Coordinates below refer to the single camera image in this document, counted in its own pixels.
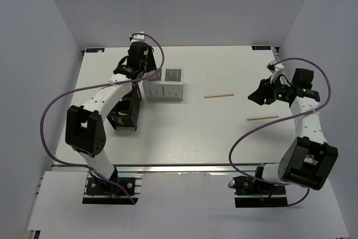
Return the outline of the gold makeup pencil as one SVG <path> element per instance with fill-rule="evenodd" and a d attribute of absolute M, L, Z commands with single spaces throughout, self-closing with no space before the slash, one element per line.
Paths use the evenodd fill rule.
<path fill-rule="evenodd" d="M 261 116 L 261 117 L 247 118 L 247 121 L 268 120 L 268 119 L 277 119 L 277 118 L 279 118 L 278 115 L 273 115 L 273 116 Z"/>
<path fill-rule="evenodd" d="M 234 96 L 233 93 L 226 93 L 226 94 L 220 94 L 220 95 L 208 95 L 208 96 L 204 96 L 205 99 L 210 99 L 210 98 L 219 98 L 219 97 L 229 97 L 229 96 Z"/>

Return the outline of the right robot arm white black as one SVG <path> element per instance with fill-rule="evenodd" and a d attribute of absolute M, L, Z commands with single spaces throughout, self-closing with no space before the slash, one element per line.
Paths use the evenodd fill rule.
<path fill-rule="evenodd" d="M 279 163 L 265 164 L 258 168 L 253 178 L 253 188 L 261 194 L 276 184 L 295 184 L 304 188 L 320 190 L 338 157 L 337 148 L 330 146 L 323 135 L 317 112 L 319 93 L 312 89 L 314 72 L 295 70 L 293 79 L 283 84 L 283 67 L 273 67 L 272 75 L 261 80 L 258 89 L 248 99 L 269 105 L 275 101 L 287 102 L 295 116 L 296 138 Z"/>

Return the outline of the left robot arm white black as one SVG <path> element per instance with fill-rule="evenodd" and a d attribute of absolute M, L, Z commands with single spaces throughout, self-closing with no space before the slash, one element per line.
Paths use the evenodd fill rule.
<path fill-rule="evenodd" d="M 99 187 L 107 194 L 117 190 L 118 179 L 117 170 L 104 150 L 106 133 L 103 123 L 143 76 L 156 69 L 152 47 L 145 41 L 132 41 L 127 56 L 113 71 L 110 84 L 83 105 L 72 105 L 67 111 L 65 142 L 100 174 Z"/>

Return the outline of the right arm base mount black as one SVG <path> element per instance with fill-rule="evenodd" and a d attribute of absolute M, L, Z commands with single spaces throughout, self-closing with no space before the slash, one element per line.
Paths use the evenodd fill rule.
<path fill-rule="evenodd" d="M 284 186 L 238 176 L 232 178 L 228 187 L 234 190 L 236 208 L 282 208 L 288 205 Z"/>

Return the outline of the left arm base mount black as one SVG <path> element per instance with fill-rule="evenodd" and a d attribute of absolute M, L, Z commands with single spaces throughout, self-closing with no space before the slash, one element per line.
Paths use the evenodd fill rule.
<path fill-rule="evenodd" d="M 134 203 L 139 199 L 142 176 L 139 174 L 119 173 L 118 184 L 130 195 Z M 92 205 L 133 205 L 124 191 L 115 185 L 94 178 L 90 173 L 84 187 L 83 204 Z"/>

